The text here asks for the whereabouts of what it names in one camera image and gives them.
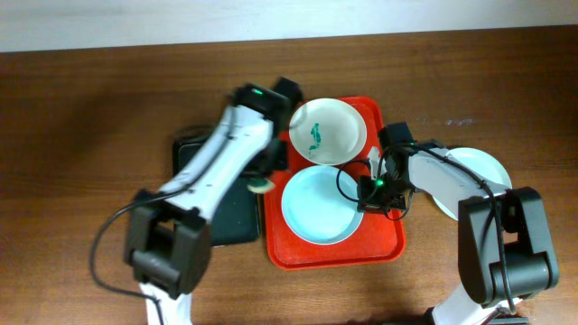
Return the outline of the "white plate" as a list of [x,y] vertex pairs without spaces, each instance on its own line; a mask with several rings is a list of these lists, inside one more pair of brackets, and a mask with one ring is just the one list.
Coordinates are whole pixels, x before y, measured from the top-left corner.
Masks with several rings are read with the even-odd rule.
[[301,105],[289,123],[294,149],[307,161],[340,165],[355,158],[368,138],[366,123],[352,105],[318,98]]

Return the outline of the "light blue plate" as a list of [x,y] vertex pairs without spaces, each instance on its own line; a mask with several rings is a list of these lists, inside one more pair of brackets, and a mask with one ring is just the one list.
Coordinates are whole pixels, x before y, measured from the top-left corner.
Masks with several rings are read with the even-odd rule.
[[317,165],[296,173],[285,185],[281,210],[300,239],[330,246],[351,237],[363,214],[357,210],[357,183],[346,172]]

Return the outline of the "green yellow sponge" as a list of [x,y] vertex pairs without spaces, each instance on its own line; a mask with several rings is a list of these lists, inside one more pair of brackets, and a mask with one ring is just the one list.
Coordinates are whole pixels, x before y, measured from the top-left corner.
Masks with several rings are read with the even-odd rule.
[[267,178],[251,178],[247,189],[255,194],[265,194],[275,188],[275,184]]

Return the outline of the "mint green plate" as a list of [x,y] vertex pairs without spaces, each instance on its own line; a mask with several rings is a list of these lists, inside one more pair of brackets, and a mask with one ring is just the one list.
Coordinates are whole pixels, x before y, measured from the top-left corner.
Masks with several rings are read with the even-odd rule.
[[[492,190],[498,189],[498,194],[504,193],[505,189],[512,189],[512,182],[504,166],[492,155],[482,150],[468,147],[447,149],[434,149],[441,156],[449,156],[452,161],[463,165],[470,171],[475,172],[480,179],[491,181]],[[467,174],[461,176],[462,187],[452,180],[450,176],[436,176],[435,188],[430,191],[438,207],[449,217],[458,220],[458,202],[468,199],[476,194],[473,186],[476,182]]]

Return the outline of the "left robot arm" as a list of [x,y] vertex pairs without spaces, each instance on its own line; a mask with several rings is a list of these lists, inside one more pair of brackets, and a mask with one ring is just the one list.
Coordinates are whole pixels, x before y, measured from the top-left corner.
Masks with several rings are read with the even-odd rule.
[[252,191],[271,190],[271,175],[287,165],[279,135],[301,102],[299,85],[286,78],[271,88],[236,88],[199,151],[156,193],[140,190],[126,208],[124,260],[149,323],[191,323],[191,293],[209,265],[215,211],[241,177]]

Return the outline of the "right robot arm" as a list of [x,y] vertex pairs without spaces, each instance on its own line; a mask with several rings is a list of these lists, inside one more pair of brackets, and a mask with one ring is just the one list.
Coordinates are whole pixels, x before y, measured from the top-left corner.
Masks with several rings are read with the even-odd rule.
[[540,194],[491,181],[436,140],[417,142],[407,123],[378,132],[379,148],[359,180],[361,212],[405,216],[417,192],[439,200],[458,219],[460,284],[419,324],[523,324],[518,303],[557,286],[555,249]]

